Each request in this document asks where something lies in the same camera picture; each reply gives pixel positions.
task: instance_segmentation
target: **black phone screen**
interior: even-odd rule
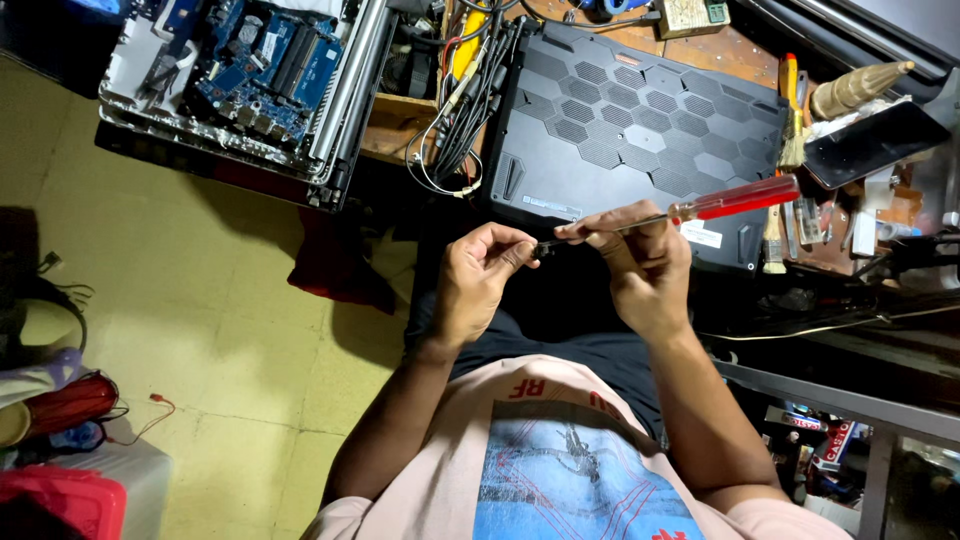
[[[820,184],[835,189],[949,137],[917,104],[904,102],[807,142],[804,165]]]

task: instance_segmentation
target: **blue circuit board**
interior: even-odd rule
[[[343,54],[337,20],[253,0],[214,4],[192,110],[236,131],[297,147]]]

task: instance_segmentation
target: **white wire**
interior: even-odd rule
[[[912,313],[901,313],[900,315],[890,315],[889,317],[884,315],[876,315],[874,319],[864,319],[862,321],[856,321],[853,323],[836,325],[832,327],[820,327],[820,328],[809,329],[804,331],[795,331],[793,333],[788,333],[786,335],[755,335],[751,337],[731,337],[729,335],[719,335],[716,333],[706,333],[702,331],[698,333],[702,335],[708,335],[710,337],[719,337],[720,339],[727,339],[730,341],[753,341],[757,339],[781,339],[784,337],[797,337],[798,335],[804,335],[806,333],[814,333],[816,331],[837,330],[841,328],[855,327],[857,325],[862,325],[866,323],[875,323],[876,321],[883,321],[885,323],[889,323],[894,319],[901,319],[903,317],[917,317],[919,315],[929,315],[931,313],[940,313],[942,311],[951,311],[953,309],[960,309],[960,304],[956,306],[937,307],[936,309],[928,309],[926,311],[914,311]]]

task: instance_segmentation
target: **wooden workbench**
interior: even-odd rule
[[[560,0],[529,0],[538,12],[561,19],[564,12],[572,9],[569,2]],[[625,12],[623,18],[636,17],[642,8]],[[520,6],[507,10],[504,18],[514,19],[526,11]],[[577,11],[577,21],[590,22],[583,12]],[[624,45],[672,61],[686,63],[702,69],[713,69],[734,75],[747,81],[777,87],[778,60],[772,54],[756,46],[748,37],[728,26],[718,34],[708,36],[680,37],[667,41],[657,40],[657,30],[651,26],[628,26],[603,31]],[[410,137],[429,125],[432,117],[399,117],[387,112],[375,111],[367,124],[361,152],[365,156],[403,164],[403,153]]]

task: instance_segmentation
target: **person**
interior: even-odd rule
[[[501,300],[519,268],[541,272],[537,240],[488,223],[449,244],[303,538],[850,538],[780,489],[694,334],[686,240],[667,222],[612,232],[659,213],[640,201],[555,230],[599,252],[603,301],[632,333],[532,340]],[[511,294],[529,305],[550,293],[536,288]]]

